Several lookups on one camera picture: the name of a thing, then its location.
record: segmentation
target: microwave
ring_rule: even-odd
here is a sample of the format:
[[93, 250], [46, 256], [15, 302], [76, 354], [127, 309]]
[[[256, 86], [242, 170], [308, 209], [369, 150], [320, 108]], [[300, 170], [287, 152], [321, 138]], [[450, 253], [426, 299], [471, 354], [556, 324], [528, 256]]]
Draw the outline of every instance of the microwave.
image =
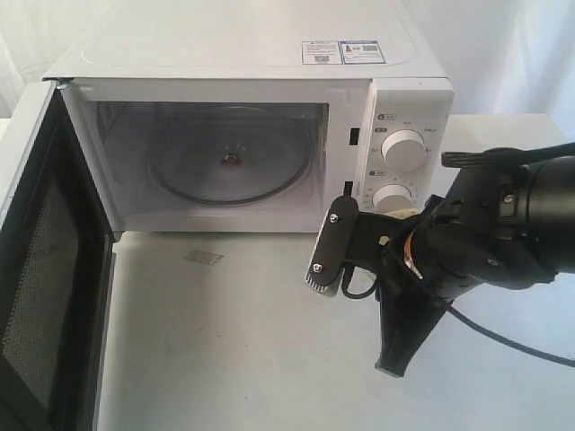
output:
[[115, 4], [0, 142], [0, 419], [92, 427], [121, 233], [421, 207], [453, 95], [392, 0]]

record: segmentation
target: microwave control panel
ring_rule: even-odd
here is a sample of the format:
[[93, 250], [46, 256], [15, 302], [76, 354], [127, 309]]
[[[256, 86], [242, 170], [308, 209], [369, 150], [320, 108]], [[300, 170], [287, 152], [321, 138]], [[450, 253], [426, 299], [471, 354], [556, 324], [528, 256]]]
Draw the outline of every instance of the microwave control panel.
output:
[[423, 207], [453, 91], [447, 79], [374, 80], [359, 137], [353, 196], [361, 211]]

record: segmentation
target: mesh screen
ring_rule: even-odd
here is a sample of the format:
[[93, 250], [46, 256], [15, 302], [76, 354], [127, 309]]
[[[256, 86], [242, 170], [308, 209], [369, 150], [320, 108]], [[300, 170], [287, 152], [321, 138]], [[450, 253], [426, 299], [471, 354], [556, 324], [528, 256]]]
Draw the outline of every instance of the mesh screen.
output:
[[58, 350], [74, 285], [78, 231], [57, 184], [42, 203], [24, 262], [2, 353], [49, 408]]

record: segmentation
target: table surface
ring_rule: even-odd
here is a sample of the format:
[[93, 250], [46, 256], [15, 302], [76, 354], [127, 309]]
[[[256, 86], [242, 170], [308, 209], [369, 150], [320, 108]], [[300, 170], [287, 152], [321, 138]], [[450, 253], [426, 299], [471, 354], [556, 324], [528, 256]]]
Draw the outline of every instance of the table surface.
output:
[[[563, 142], [543, 115], [453, 116], [444, 150]], [[454, 170], [436, 169], [444, 193]], [[329, 299], [308, 234], [126, 233], [111, 300], [101, 431], [573, 429], [575, 372], [442, 319], [406, 377], [375, 370], [375, 299]], [[197, 263], [193, 251], [223, 256]], [[357, 273], [354, 285], [370, 279]], [[456, 301], [479, 323], [575, 356], [573, 277]]]

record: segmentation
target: microwave top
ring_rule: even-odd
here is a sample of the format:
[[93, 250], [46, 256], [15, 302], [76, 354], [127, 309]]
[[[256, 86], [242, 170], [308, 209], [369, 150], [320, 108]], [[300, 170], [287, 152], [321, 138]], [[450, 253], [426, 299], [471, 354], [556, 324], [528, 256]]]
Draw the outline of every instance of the microwave top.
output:
[[399, 0], [119, 0], [45, 78], [446, 77]]

